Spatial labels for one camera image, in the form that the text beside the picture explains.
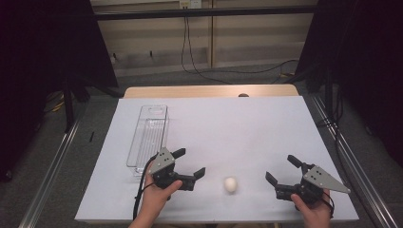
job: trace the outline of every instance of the white tabletop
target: white tabletop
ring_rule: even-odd
[[[300,169],[287,161],[294,155],[340,180],[302,97],[121,99],[94,168],[77,220],[130,222],[139,183],[126,159],[143,105],[167,105],[167,148],[186,148],[175,171],[205,176],[194,191],[178,191],[157,222],[286,222],[302,220],[291,201],[276,199],[265,179],[300,182]],[[239,188],[227,194],[223,180],[235,177]],[[331,192],[334,221],[358,219],[347,194]]]

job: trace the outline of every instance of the person's arm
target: person's arm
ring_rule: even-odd
[[[140,208],[139,215],[133,222],[130,224],[129,228],[149,228],[154,223],[154,220],[158,217],[161,210],[165,206],[166,201],[169,196],[171,196],[174,192],[176,192],[181,186],[182,182],[180,180],[176,180],[171,185],[169,185],[165,189],[161,189],[157,187],[155,184],[152,184],[154,180],[151,175],[148,173],[148,169],[145,173],[145,184],[144,186],[148,186],[145,188],[143,192],[143,203]]]
[[[330,196],[330,192],[324,189],[324,192]],[[329,197],[323,194],[323,199],[329,202]],[[309,207],[297,194],[291,195],[291,200],[303,215],[305,228],[330,228],[330,210],[322,201]]]

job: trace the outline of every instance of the clear plastic container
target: clear plastic container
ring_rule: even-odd
[[[166,146],[168,120],[166,105],[142,106],[126,163],[134,176],[141,176],[148,160]]]

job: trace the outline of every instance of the wall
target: wall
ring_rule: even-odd
[[[176,10],[179,1],[92,0],[95,12]],[[203,0],[203,8],[254,8],[315,5],[314,0]],[[298,59],[313,14],[189,18],[197,68],[280,63]],[[183,18],[101,21],[117,76],[192,68],[188,41],[182,58]]]

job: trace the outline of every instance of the white egg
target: white egg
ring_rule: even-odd
[[[229,193],[234,193],[237,191],[237,180],[235,178],[226,178],[224,181],[224,188],[227,190]]]

